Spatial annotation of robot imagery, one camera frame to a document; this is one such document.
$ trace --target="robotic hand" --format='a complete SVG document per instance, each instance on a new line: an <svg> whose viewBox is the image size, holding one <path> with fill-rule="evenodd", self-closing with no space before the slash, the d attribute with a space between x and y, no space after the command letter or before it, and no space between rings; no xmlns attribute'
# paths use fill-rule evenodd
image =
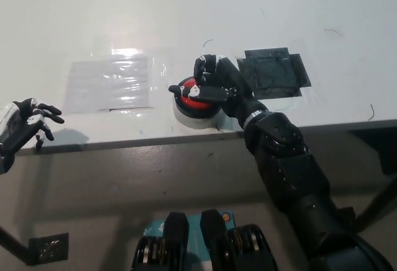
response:
<svg viewBox="0 0 397 271"><path fill-rule="evenodd" d="M54 136L45 118L64 123L59 117L61 114L61 110L37 99L11 102L0 109L0 174L11 168L15 153L34 136L37 151L41 150L45 137L53 141Z"/></svg>
<svg viewBox="0 0 397 271"><path fill-rule="evenodd" d="M274 205L285 213L313 271L393 270L387 260L343 220L329 196L329 182L306 147L303 135L283 113L256 100L235 65L203 55L194 66L196 86L171 92L219 103L238 119L247 149Z"/></svg>

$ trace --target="white table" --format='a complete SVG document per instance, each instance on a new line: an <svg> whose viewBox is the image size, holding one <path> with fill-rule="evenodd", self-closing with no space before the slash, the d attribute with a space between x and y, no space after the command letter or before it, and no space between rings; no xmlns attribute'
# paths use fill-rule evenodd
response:
<svg viewBox="0 0 397 271"><path fill-rule="evenodd" d="M61 107L72 62L112 48L143 49L166 67L151 76L151 108L66 115L64 125L51 124L56 140L46 142L48 150L218 140L236 136L237 123L222 119L225 133L181 125L167 85L192 74L204 53L235 59L245 50L288 47L303 58L316 96L264 101L270 110L299 127L394 125L395 1L0 0L0 102L36 97Z"/></svg>

